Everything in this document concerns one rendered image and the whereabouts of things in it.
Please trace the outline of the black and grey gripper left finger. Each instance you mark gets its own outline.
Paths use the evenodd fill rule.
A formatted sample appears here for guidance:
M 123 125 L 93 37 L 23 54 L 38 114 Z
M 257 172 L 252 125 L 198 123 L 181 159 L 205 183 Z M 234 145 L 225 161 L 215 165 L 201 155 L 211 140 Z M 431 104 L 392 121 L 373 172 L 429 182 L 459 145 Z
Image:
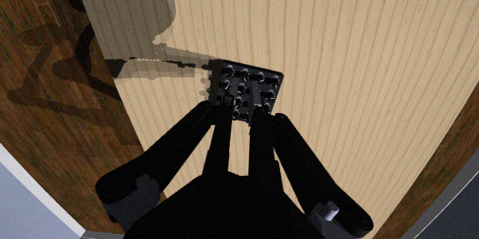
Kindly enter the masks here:
M 106 173 L 95 189 L 109 219 L 126 232 L 151 211 L 160 193 L 215 125 L 201 180 L 191 212 L 195 239 L 216 239 L 225 217 L 231 126 L 239 79 L 233 78 L 230 92 L 221 104 L 201 101 L 141 156 Z

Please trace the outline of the black knob box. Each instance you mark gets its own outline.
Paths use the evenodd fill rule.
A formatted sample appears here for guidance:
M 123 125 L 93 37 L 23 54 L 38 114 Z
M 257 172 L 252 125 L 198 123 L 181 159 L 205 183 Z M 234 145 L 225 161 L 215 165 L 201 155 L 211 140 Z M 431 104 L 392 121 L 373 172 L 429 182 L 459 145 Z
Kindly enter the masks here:
M 283 73 L 224 60 L 216 106 L 221 104 L 222 95 L 230 92 L 233 78 L 239 79 L 233 121 L 244 121 L 248 124 L 248 97 L 252 81 L 258 82 L 260 97 L 263 98 L 265 108 L 271 114 L 284 78 Z

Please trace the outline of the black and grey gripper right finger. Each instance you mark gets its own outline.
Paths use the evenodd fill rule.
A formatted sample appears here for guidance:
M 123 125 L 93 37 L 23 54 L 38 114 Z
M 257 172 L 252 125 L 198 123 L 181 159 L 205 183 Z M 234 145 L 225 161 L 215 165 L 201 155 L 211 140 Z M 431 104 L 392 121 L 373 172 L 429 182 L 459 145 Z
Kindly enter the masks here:
M 248 97 L 248 126 L 248 175 L 256 175 L 257 239 L 292 235 L 274 149 L 303 211 L 325 239 L 362 239 L 373 230 L 369 214 L 334 182 L 290 119 L 268 113 L 255 81 Z

